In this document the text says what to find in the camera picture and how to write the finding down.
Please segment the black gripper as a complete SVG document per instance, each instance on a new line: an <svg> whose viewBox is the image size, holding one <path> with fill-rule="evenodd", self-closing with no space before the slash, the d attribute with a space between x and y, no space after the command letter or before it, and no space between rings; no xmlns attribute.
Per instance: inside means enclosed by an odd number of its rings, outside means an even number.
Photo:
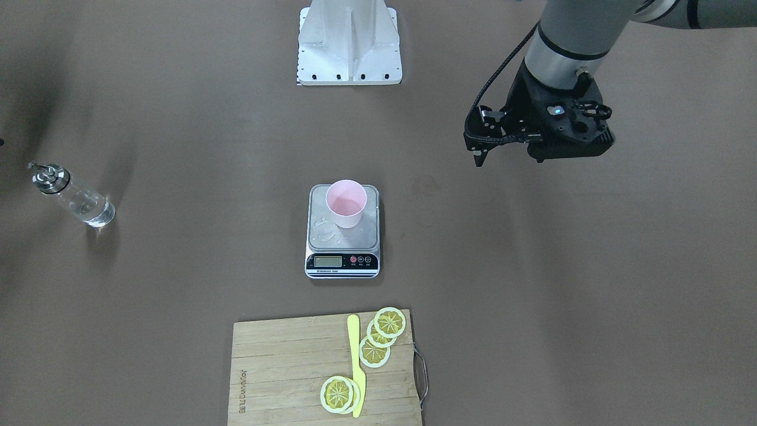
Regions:
<svg viewBox="0 0 757 426"><path fill-rule="evenodd" d="M483 166L492 149L511 143L527 143L527 153L541 163L601 156L616 142L607 123L613 111L604 104L594 76L587 71L579 73L573 88L554 89L541 84L521 64L502 110L505 137L463 132L476 167ZM502 132L503 111L477 106L473 131Z"/></svg>

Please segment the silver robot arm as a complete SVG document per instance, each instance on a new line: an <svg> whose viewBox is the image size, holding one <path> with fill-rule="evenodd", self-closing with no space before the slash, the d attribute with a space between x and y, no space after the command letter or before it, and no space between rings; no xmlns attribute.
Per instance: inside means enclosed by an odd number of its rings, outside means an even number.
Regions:
<svg viewBox="0 0 757 426"><path fill-rule="evenodd" d="M595 74L628 22L677 29L755 26L754 1L549 1L537 24L503 60L475 98L463 126L466 148L481 167L493 149L525 144L538 163L597 157L614 145ZM524 48L507 100L481 99Z"/></svg>

